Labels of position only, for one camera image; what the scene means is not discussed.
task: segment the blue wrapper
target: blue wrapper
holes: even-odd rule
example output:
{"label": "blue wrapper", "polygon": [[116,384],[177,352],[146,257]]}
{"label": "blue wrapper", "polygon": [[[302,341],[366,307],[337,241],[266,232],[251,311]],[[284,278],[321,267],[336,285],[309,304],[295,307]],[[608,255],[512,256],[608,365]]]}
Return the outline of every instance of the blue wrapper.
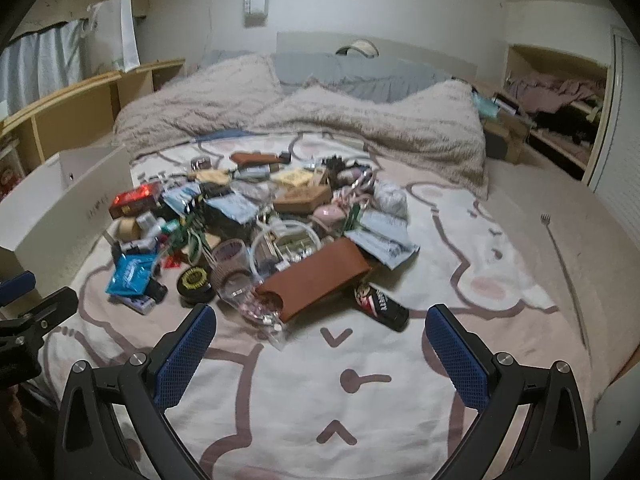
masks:
{"label": "blue wrapper", "polygon": [[151,279],[155,254],[122,255],[105,292],[116,296],[140,296]]}

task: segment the curtain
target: curtain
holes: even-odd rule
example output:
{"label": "curtain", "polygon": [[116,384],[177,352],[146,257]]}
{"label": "curtain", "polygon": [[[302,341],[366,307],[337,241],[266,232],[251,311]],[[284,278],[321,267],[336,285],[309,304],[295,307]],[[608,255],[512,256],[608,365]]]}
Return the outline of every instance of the curtain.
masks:
{"label": "curtain", "polygon": [[0,55],[0,101],[9,114],[90,76],[84,20],[54,25],[18,38]]}

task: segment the metal bolt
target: metal bolt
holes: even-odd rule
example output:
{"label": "metal bolt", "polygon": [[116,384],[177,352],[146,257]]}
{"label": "metal bolt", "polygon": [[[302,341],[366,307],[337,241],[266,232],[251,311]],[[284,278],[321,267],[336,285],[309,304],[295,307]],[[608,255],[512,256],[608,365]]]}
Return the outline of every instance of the metal bolt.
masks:
{"label": "metal bolt", "polygon": [[511,366],[513,364],[513,356],[511,354],[507,354],[507,352],[500,352],[495,357],[501,365]]}
{"label": "metal bolt", "polygon": [[71,370],[74,373],[79,374],[80,372],[84,372],[85,368],[86,368],[86,361],[76,361],[74,365],[71,367]]}
{"label": "metal bolt", "polygon": [[558,361],[556,363],[556,368],[561,374],[567,374],[571,371],[571,367],[564,361]]}
{"label": "metal bolt", "polygon": [[143,354],[142,352],[138,352],[137,354],[133,354],[129,358],[129,363],[131,363],[134,366],[140,366],[145,361],[146,361],[146,355]]}

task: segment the gray headboard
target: gray headboard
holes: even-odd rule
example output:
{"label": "gray headboard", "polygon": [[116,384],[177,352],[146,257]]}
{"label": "gray headboard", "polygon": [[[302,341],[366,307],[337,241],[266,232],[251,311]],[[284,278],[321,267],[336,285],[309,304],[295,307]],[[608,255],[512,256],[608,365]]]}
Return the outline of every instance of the gray headboard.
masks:
{"label": "gray headboard", "polygon": [[428,63],[462,79],[468,81],[476,79],[477,65],[457,57],[447,56],[447,54],[436,50],[372,36],[336,32],[279,32],[276,39],[276,52],[328,52],[334,54],[340,47],[348,45],[358,38],[372,41],[380,51],[380,56]]}

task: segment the cardboard box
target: cardboard box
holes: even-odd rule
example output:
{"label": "cardboard box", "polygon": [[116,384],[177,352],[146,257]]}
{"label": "cardboard box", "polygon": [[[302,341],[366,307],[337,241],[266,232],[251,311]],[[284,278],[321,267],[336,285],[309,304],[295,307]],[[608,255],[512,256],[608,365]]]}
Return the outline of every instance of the cardboard box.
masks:
{"label": "cardboard box", "polygon": [[111,224],[113,197],[132,187],[123,146],[79,148],[53,155],[0,202],[0,280],[36,276],[36,294],[9,314],[71,284]]}

